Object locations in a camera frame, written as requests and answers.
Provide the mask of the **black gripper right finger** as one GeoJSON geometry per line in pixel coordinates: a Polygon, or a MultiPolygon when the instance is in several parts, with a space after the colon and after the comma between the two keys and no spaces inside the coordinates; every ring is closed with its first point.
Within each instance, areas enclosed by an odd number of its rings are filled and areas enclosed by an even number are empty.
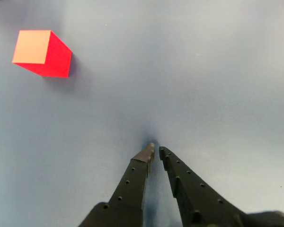
{"type": "Polygon", "coordinates": [[[244,212],[225,200],[171,150],[160,147],[160,159],[168,173],[183,226],[251,226],[250,218],[244,212]]]}

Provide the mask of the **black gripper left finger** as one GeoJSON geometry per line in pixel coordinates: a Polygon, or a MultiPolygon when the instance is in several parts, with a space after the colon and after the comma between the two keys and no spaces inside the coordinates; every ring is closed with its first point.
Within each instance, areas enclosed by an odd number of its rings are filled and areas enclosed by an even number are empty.
{"type": "Polygon", "coordinates": [[[110,200],[95,205],[81,227],[143,226],[144,191],[154,151],[154,143],[149,143],[130,160],[110,200]]]}

